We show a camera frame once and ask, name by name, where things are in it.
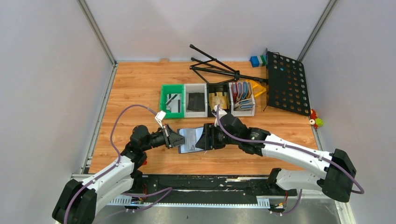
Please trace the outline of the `white printed card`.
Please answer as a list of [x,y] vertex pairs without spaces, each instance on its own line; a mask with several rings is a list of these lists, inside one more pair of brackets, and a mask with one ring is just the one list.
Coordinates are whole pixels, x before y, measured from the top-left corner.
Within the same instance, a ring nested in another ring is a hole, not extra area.
[[190,153],[190,152],[202,151],[202,149],[195,147],[195,144],[200,139],[202,133],[203,133],[202,127],[186,129],[186,131],[185,131],[185,136],[186,136],[185,150],[186,150],[186,152]]

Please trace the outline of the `blue card holder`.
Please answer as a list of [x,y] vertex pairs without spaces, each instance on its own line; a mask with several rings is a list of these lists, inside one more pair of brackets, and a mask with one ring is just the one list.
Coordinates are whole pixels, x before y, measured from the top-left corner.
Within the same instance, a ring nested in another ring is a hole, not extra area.
[[204,127],[181,128],[177,130],[179,135],[184,137],[184,144],[178,147],[179,154],[195,153],[205,151],[205,148],[197,147],[199,139],[202,137]]

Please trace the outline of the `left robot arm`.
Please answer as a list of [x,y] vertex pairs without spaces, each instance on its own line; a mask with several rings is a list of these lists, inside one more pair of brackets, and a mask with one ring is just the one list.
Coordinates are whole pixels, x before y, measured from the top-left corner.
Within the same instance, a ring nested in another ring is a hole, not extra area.
[[83,181],[71,179],[66,183],[52,218],[61,224],[91,224],[96,214],[118,195],[129,190],[143,191],[139,168],[147,160],[147,150],[160,146],[174,148],[184,143],[184,136],[169,125],[152,133],[144,125],[136,126],[113,163]]

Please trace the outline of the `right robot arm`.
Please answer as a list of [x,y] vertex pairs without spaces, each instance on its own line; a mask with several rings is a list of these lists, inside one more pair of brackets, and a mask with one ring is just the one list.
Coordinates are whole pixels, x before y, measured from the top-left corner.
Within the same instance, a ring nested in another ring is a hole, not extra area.
[[327,197],[347,203],[352,193],[363,194],[355,179],[356,168],[347,152],[310,149],[286,141],[269,131],[247,127],[237,117],[220,114],[214,123],[204,124],[193,141],[203,150],[222,149],[236,145],[247,154],[286,161],[302,168],[290,171],[282,168],[271,170],[268,182],[283,190],[308,189],[323,192]]

